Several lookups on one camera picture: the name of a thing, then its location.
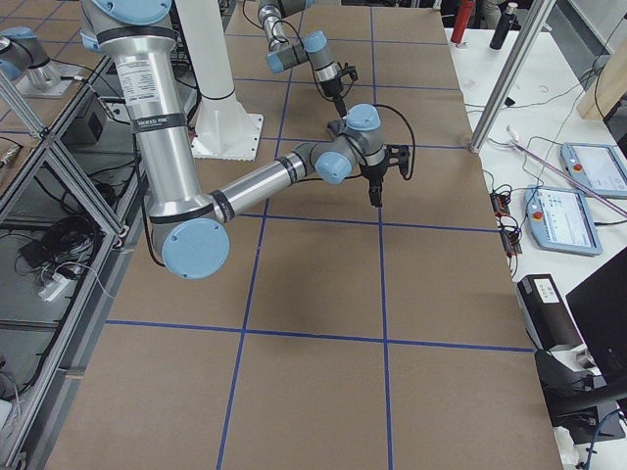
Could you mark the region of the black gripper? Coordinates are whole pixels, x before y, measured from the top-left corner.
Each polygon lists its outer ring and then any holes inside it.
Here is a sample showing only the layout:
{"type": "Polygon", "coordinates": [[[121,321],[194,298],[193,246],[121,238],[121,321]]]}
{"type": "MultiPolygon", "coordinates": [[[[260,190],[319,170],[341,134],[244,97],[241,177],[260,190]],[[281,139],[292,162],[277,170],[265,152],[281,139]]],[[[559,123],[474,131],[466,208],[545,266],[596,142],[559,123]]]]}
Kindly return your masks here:
{"type": "Polygon", "coordinates": [[[320,87],[323,96],[334,104],[339,116],[344,118],[347,115],[347,109],[342,97],[344,90],[342,80],[338,77],[324,80],[320,83],[320,87]]]}
{"type": "Polygon", "coordinates": [[[382,207],[382,187],[387,169],[387,164],[361,166],[362,177],[366,178],[369,184],[368,197],[370,204],[375,208],[382,207]]]}

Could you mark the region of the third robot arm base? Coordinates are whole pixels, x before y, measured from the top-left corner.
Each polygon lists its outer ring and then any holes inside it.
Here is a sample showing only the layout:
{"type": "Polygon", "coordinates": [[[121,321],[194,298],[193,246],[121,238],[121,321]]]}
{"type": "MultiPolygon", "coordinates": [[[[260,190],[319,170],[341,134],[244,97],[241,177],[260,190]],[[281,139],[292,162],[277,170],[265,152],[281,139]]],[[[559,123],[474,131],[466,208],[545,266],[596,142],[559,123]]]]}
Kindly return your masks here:
{"type": "Polygon", "coordinates": [[[26,26],[1,31],[1,72],[30,98],[60,99],[81,77],[80,66],[55,63],[26,26]]]}

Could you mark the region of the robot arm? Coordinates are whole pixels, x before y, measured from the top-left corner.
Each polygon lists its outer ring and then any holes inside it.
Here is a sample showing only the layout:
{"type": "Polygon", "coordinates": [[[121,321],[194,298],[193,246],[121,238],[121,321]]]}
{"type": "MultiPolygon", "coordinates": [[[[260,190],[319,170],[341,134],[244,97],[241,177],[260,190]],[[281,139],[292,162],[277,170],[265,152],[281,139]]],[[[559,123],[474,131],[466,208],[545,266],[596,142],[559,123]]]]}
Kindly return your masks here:
{"type": "Polygon", "coordinates": [[[329,42],[321,30],[302,37],[287,19],[303,13],[313,1],[261,1],[258,21],[268,43],[266,63],[272,73],[289,71],[308,63],[320,95],[333,103],[341,118],[347,114],[343,77],[358,79],[356,68],[334,59],[329,42]]]}
{"type": "Polygon", "coordinates": [[[131,128],[152,190],[152,244],[166,269],[184,279],[214,274],[229,254],[225,223],[310,174],[339,184],[354,170],[383,173],[389,162],[380,117],[369,104],[349,109],[328,142],[304,143],[227,186],[206,193],[201,158],[248,160],[262,117],[238,102],[222,20],[214,1],[85,1],[82,37],[116,66],[131,128]],[[171,26],[178,17],[181,28],[171,26]],[[184,37],[199,81],[201,109],[191,137],[171,52],[184,37]]]}

